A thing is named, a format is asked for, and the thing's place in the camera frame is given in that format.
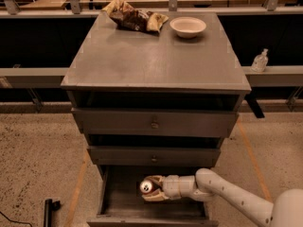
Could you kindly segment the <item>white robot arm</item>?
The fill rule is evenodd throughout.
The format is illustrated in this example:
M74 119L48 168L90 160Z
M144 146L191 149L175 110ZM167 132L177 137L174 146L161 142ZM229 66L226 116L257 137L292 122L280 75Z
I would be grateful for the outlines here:
M140 191L145 201L181 198L210 201L218 195L258 227L303 227L302 189L286 190L271 203L207 168L200 168L190 176L147 176L140 184Z

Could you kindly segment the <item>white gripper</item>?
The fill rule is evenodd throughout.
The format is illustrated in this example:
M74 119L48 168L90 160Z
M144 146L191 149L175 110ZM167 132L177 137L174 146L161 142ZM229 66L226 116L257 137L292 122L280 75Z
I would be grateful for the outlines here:
M165 201L178 200L184 197L191 198L197 189L196 180L191 176L169 175L164 177L162 175L147 176L146 180L153 184L162 187L162 190L157 189L150 194L145 194L142 198L145 201Z

